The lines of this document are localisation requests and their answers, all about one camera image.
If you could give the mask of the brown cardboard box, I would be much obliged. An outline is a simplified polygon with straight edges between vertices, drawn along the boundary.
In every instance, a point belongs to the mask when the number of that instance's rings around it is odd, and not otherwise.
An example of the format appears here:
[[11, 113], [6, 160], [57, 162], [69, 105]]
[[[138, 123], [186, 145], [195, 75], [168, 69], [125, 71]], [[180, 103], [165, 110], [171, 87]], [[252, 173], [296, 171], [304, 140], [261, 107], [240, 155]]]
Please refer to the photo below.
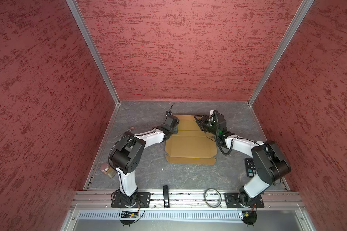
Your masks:
[[217, 146], [200, 130], [194, 116], [177, 115], [177, 133], [165, 142], [166, 160], [170, 164], [214, 165]]

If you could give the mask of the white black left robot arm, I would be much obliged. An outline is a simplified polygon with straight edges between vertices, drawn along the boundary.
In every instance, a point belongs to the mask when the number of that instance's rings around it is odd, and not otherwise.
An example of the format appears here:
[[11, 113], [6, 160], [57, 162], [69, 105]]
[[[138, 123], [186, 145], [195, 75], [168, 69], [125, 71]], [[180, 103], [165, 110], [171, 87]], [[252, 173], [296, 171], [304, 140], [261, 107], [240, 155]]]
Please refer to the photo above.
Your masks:
[[109, 152], [110, 167], [117, 171], [120, 186], [118, 192], [123, 200], [133, 204], [137, 201], [138, 187], [135, 180], [137, 168], [145, 148], [167, 141], [180, 122], [179, 118], [167, 112], [165, 121], [144, 133], [125, 132]]

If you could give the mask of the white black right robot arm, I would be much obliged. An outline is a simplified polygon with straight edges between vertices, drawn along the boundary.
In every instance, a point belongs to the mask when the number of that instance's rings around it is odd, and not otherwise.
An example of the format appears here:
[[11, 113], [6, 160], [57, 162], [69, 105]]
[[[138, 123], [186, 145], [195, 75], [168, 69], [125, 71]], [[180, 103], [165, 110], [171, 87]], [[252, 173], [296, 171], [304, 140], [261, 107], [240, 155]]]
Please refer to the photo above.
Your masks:
[[291, 172], [289, 162], [274, 141], [254, 141], [230, 132], [225, 117], [216, 110], [194, 118], [201, 131], [214, 135], [214, 142], [223, 155], [228, 156], [235, 150], [254, 160], [255, 174], [238, 194], [237, 203], [244, 208], [255, 204], [267, 188]]

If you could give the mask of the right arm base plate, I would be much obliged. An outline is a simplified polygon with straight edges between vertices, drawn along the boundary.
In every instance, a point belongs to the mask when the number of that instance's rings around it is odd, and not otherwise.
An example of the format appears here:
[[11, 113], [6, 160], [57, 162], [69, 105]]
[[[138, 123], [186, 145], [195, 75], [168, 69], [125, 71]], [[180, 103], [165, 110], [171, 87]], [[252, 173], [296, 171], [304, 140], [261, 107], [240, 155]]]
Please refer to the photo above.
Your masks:
[[224, 200], [227, 208], [241, 208], [241, 209], [252, 209], [252, 208], [264, 208], [264, 202], [261, 195], [254, 198], [250, 198], [245, 193], [224, 193]]

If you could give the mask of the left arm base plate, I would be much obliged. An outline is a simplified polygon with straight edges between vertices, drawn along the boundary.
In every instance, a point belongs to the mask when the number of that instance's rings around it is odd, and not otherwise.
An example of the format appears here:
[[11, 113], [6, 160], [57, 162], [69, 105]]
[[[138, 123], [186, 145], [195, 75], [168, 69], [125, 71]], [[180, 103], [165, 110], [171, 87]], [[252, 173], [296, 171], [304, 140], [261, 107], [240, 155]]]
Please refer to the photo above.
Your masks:
[[111, 195], [112, 208], [148, 208], [150, 203], [151, 193], [149, 192], [134, 192], [132, 196], [126, 196], [122, 191], [117, 191]]

